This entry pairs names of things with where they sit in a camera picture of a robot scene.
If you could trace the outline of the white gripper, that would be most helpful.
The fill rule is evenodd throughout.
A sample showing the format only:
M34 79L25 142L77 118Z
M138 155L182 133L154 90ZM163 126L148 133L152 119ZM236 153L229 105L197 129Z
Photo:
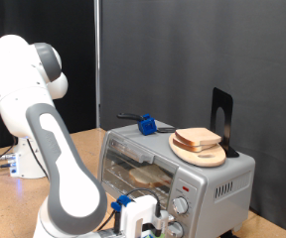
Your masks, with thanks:
M152 195L135 198L126 206L122 206L120 230L125 238L146 238L151 234L151 224L154 219L155 236L164 237L168 228L169 213L160 211L160 216L155 217L157 200Z

